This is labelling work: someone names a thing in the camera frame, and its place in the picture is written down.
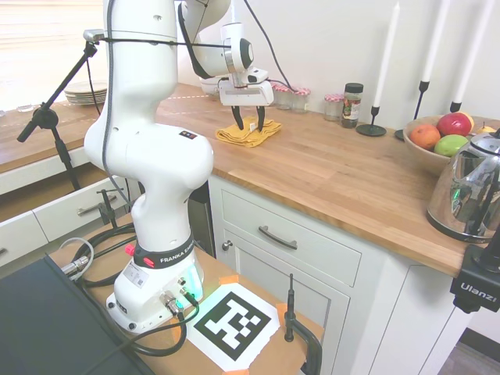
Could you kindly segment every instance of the orange tape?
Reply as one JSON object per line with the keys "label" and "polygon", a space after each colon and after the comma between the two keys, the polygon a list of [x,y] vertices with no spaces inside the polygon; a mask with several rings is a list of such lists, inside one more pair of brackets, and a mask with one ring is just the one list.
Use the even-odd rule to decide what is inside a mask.
{"label": "orange tape", "polygon": [[278,318],[280,320],[280,325],[284,327],[284,314],[287,312],[287,304],[277,303],[276,310],[278,310]]}
{"label": "orange tape", "polygon": [[234,284],[234,283],[237,284],[239,282],[240,282],[240,277],[238,275],[219,277],[219,285]]}
{"label": "orange tape", "polygon": [[[177,322],[179,322],[177,318],[172,318],[169,324],[175,324]],[[180,327],[171,328],[170,332],[172,333],[173,341],[178,342],[180,340]]]}
{"label": "orange tape", "polygon": [[248,370],[228,371],[222,373],[222,375],[250,375],[250,371]]}

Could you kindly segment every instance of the cabinet drawer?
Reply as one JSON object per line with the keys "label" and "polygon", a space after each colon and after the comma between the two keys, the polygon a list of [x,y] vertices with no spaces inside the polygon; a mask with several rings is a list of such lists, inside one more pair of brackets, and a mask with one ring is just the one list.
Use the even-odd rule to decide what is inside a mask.
{"label": "cabinet drawer", "polygon": [[0,223],[0,266],[47,244],[33,212]]}
{"label": "cabinet drawer", "polygon": [[359,252],[228,191],[222,190],[222,202],[224,220],[271,244],[273,255],[299,269],[306,264],[316,272],[354,285]]}
{"label": "cabinet drawer", "polygon": [[[125,179],[115,177],[115,181],[127,193]],[[98,204],[103,201],[102,194],[98,194],[98,191],[102,189],[114,189],[109,179],[96,182],[79,191],[68,194],[66,197],[56,199],[34,209],[33,212],[48,240],[53,241],[72,230],[99,219],[101,214],[99,213]],[[114,209],[125,205],[125,201],[118,191],[109,192],[108,196],[111,199],[111,206]]]}

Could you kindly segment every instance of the candle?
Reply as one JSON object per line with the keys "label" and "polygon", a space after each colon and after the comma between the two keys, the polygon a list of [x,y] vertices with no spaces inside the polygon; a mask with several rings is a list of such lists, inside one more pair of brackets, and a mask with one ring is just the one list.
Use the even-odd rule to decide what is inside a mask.
{"label": "candle", "polygon": [[437,13],[436,25],[434,26],[434,32],[429,45],[429,52],[427,53],[427,60],[425,62],[425,67],[423,68],[422,82],[430,81],[430,74],[432,73],[432,67],[434,66],[434,61],[436,60],[439,41],[441,40],[441,35],[443,34],[443,30],[445,28],[446,16],[448,15],[449,8],[450,0],[441,0],[441,6],[439,7],[439,12]]}
{"label": "candle", "polygon": [[375,100],[373,100],[374,107],[380,107],[380,99],[382,97],[382,90],[384,89],[385,77],[388,74],[389,59],[391,58],[392,45],[396,35],[396,27],[398,26],[399,19],[399,2],[392,9],[391,25],[387,33],[387,40],[385,41],[384,57],[382,58],[382,65],[380,66],[380,73],[378,75],[377,91],[375,92]]}
{"label": "candle", "polygon": [[462,78],[460,79],[459,88],[456,91],[455,98],[453,102],[461,103],[463,99],[463,94],[466,91],[467,83],[469,82],[470,74],[472,73],[472,68],[474,62],[476,61],[477,52],[481,41],[483,40],[484,32],[486,31],[486,26],[488,25],[488,20],[490,19],[491,10],[495,0],[484,0],[483,9],[479,19],[479,24],[477,25],[476,33],[473,38],[472,45],[470,46],[469,55],[467,56],[466,65],[464,66],[462,72]]}

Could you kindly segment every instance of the stack of plates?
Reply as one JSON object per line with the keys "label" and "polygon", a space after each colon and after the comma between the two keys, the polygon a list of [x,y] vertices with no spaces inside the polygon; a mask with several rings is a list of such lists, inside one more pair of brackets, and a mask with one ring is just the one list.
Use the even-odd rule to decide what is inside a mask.
{"label": "stack of plates", "polygon": [[[94,87],[96,102],[104,103],[106,99],[106,92],[108,90],[108,83],[105,80],[96,80],[92,82],[92,86]],[[91,85],[88,83],[88,81],[69,84],[64,90],[64,95],[68,99],[68,102],[72,104],[94,104]]]}

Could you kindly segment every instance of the orange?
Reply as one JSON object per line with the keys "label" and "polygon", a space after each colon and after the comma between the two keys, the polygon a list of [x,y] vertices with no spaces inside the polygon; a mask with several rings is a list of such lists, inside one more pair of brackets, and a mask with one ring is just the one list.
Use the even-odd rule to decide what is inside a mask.
{"label": "orange", "polygon": [[441,139],[441,134],[436,127],[430,123],[424,123],[413,129],[409,139],[417,146],[432,150]]}

